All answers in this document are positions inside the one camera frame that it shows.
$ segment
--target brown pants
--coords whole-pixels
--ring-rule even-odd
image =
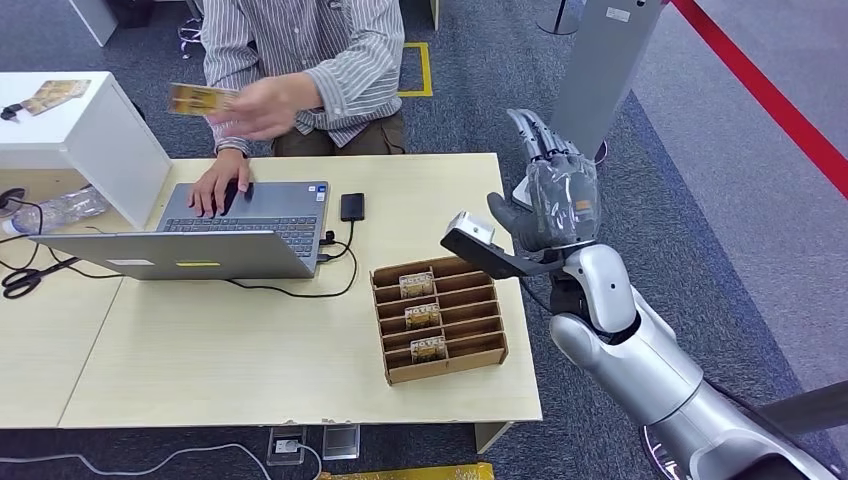
[[[277,137],[271,146],[275,157],[317,157],[330,155],[400,155],[406,153],[403,118],[400,112],[374,120],[365,130],[339,148],[324,130],[303,135],[297,129]]]

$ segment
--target power outlet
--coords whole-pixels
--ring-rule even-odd
[[[269,466],[302,464],[304,449],[298,447],[298,443],[306,443],[305,426],[271,427],[265,463]]]

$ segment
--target cardboard organizer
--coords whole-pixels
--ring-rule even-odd
[[[433,295],[401,298],[399,278],[433,274]],[[374,304],[389,385],[503,363],[509,350],[495,284],[486,273],[458,257],[380,268],[371,273]],[[406,329],[408,307],[438,303],[439,325]],[[444,335],[447,358],[412,363],[409,343]]]

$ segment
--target black scissors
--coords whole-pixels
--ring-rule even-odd
[[[0,286],[3,287],[3,298],[8,298],[9,300],[21,298],[33,291],[35,287],[41,283],[41,279],[45,276],[68,268],[79,261],[79,258],[71,257],[44,270],[37,270],[35,268],[22,268],[20,270],[16,270],[9,275],[6,275],[6,278],[0,282]]]

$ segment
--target laptop sticker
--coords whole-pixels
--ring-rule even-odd
[[[125,259],[106,260],[106,261],[111,263],[112,265],[118,265],[119,267],[148,267],[148,266],[154,265],[153,262],[151,262],[149,260],[143,260],[143,259],[125,258]]]

